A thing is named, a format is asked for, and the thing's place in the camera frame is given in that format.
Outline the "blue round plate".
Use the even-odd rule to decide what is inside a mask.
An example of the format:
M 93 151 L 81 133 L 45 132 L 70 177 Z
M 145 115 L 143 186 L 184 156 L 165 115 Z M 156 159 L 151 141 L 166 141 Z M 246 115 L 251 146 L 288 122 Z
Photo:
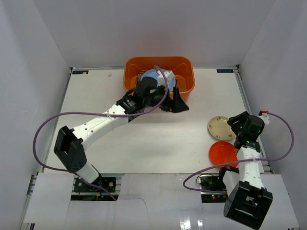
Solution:
M 163 71 L 164 75 L 166 76 L 169 91 L 172 92 L 173 88 L 176 85 L 175 74 L 173 73 L 173 71 L 166 70 L 166 69 L 162 69 L 162 71 Z M 161 85 L 165 86 L 165 79 L 164 79 L 161 71 L 159 71 L 159 70 L 151 69 L 151 70 L 145 72 L 141 76 L 141 80 L 144 77 L 150 77 L 150 78 L 155 79 L 157 81 L 157 87 L 161 86 Z

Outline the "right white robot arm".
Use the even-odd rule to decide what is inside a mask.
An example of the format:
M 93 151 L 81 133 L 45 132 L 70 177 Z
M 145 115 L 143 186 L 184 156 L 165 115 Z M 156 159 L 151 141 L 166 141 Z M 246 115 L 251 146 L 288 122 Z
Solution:
M 267 112 L 258 116 L 242 112 L 228 119 L 236 135 L 234 147 L 238 167 L 224 166 L 216 179 L 217 187 L 227 192 L 224 216 L 258 230 L 272 204 L 272 193 L 267 191 L 260 177 L 260 144 L 257 139 L 268 125 Z

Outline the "black floral rectangular plate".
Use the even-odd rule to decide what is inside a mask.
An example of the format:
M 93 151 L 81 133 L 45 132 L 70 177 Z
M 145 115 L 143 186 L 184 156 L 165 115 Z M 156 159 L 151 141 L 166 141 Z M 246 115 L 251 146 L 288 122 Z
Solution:
M 138 83 L 141 81 L 141 78 L 143 76 L 144 72 L 139 72 L 136 78 L 136 86 L 138 85 Z

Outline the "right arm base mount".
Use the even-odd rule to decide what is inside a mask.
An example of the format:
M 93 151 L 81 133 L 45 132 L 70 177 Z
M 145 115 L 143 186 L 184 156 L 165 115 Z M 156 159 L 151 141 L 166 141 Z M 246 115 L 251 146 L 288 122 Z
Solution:
M 250 182 L 241 180 L 240 174 L 226 171 L 225 174 L 202 174 L 196 182 L 200 186 L 203 204 L 230 203 L 241 195 L 239 187 L 249 188 Z

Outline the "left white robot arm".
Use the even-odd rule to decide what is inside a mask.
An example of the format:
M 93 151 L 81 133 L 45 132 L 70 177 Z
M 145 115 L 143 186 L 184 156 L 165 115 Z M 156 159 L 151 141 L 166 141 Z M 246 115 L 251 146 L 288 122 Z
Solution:
M 62 127 L 56 138 L 54 153 L 68 172 L 83 179 L 90 191 L 97 191 L 101 187 L 102 177 L 87 161 L 85 150 L 111 130 L 139 117 L 145 108 L 157 106 L 162 111 L 172 113 L 189 110 L 177 86 L 172 90 L 172 97 L 170 92 L 167 87 L 158 84 L 156 79 L 143 77 L 136 88 L 126 92 L 106 111 L 105 116 L 74 128 Z

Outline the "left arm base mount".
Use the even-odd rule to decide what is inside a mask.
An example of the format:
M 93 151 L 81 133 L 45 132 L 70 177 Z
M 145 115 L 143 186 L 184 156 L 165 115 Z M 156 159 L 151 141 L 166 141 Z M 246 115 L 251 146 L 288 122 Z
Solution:
M 116 201 L 118 199 L 116 189 L 116 177 L 102 177 L 98 178 L 95 185 L 104 188 L 108 191 L 114 199 L 106 193 L 103 189 L 90 186 L 76 177 L 72 189 L 71 201 Z

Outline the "small cream patterned plate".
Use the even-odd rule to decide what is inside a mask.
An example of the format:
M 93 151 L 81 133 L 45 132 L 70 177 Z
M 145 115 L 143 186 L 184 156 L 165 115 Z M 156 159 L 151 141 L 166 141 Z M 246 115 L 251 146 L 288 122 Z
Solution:
M 227 123 L 228 117 L 215 116 L 208 123 L 209 133 L 220 141 L 230 141 L 236 137 Z

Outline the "orange round plate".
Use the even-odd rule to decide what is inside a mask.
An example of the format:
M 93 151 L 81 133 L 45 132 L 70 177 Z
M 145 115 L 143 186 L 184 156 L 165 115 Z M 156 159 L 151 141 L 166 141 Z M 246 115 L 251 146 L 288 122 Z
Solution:
M 226 141 L 217 141 L 209 149 L 209 159 L 213 165 L 238 161 L 233 144 Z

